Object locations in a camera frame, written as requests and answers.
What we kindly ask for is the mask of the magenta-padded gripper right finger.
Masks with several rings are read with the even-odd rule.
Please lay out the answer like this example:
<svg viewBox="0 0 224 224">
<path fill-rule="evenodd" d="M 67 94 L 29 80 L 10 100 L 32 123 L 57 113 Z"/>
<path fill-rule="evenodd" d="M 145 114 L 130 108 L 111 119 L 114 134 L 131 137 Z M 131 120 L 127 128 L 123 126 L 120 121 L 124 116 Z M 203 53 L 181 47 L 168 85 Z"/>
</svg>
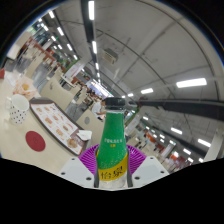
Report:
<svg viewBox="0 0 224 224">
<path fill-rule="evenodd" d="M 146 156 L 137 148 L 128 145 L 128 174 L 129 188 L 140 188 L 168 175 L 168 171 L 155 156 Z"/>
</svg>

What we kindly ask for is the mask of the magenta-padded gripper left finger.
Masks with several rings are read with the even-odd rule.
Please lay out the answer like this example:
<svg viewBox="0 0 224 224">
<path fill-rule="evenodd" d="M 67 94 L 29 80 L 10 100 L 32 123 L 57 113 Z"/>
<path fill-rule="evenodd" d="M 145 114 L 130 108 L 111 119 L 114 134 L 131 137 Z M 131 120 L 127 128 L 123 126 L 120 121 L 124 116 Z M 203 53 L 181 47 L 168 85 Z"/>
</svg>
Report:
<svg viewBox="0 0 224 224">
<path fill-rule="evenodd" d="M 78 157 L 72 157 L 58 176 L 84 188 L 98 188 L 96 152 L 98 145 L 91 146 Z"/>
</svg>

